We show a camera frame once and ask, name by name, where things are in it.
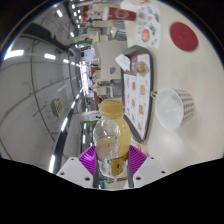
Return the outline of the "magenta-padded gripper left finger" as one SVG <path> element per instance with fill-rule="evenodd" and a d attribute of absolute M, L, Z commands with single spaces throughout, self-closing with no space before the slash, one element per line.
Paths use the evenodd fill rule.
<path fill-rule="evenodd" d="M 94 187 L 94 176 L 97 170 L 95 147 L 91 146 L 78 157 L 70 157 L 57 176 L 84 188 Z"/>

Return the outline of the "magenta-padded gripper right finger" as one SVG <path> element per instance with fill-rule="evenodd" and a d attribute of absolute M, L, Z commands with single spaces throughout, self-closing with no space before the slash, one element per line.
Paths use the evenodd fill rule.
<path fill-rule="evenodd" d="M 140 188 L 165 177 L 167 170 L 155 158 L 130 146 L 127 175 L 129 187 Z"/>

